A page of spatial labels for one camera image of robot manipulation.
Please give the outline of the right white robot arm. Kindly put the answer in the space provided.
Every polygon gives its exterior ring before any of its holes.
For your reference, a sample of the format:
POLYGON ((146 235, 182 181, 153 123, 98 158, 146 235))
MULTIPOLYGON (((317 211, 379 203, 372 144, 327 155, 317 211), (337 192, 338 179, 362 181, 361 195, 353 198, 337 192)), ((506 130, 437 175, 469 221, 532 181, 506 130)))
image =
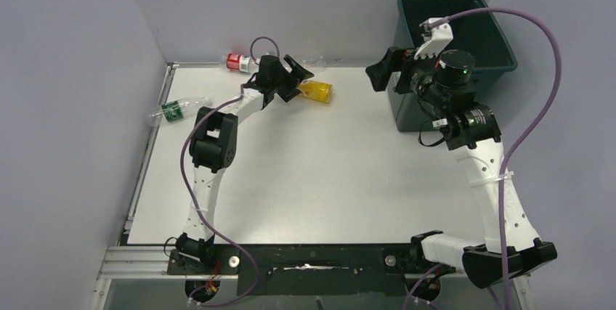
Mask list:
POLYGON ((410 265, 420 272, 436 263, 451 266, 484 289, 535 271, 555 260, 557 250, 540 238, 511 173, 501 170, 501 130, 492 110, 476 99, 470 82, 474 65, 474 57, 462 50, 425 58, 417 49, 392 46, 366 73, 376 91, 393 83, 395 93, 417 98, 463 169, 485 231, 481 242, 439 230, 416 235, 408 252, 410 265))

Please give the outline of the yellow juice bottle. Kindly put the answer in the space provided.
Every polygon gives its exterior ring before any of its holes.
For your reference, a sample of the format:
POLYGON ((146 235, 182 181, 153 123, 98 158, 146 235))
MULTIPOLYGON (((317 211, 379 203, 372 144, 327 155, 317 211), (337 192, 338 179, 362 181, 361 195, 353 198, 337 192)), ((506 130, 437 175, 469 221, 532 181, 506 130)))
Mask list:
POLYGON ((298 90, 304 98, 325 104, 329 104, 333 96, 333 86, 321 81, 303 81, 298 86, 298 90))

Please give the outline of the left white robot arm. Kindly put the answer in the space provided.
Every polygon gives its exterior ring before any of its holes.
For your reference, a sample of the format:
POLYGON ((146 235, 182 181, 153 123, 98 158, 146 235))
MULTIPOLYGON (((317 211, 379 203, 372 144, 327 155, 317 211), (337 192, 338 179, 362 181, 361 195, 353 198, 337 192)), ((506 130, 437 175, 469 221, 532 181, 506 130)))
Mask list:
POLYGON ((289 102, 300 95, 300 85, 314 77, 291 56, 264 55, 236 97, 218 107, 202 107, 193 130, 182 146, 181 158, 189 155, 193 177, 180 164, 182 179, 190 194, 187 220, 175 246, 181 256, 204 264, 214 260, 214 211, 222 177, 237 152, 238 127, 249 116, 268 106, 275 97, 289 102))

